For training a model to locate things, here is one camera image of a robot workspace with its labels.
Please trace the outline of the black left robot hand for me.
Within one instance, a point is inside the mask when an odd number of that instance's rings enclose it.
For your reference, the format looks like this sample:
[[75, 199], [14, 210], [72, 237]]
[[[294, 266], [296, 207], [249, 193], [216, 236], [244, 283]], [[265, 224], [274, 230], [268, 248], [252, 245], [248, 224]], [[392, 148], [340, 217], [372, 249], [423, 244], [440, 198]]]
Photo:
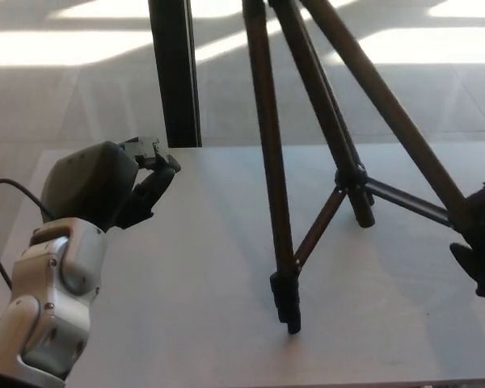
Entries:
[[40, 200], [45, 222], [76, 217], [106, 232], [126, 230], [154, 215], [153, 207], [181, 171], [156, 137], [103, 141], [59, 159]]

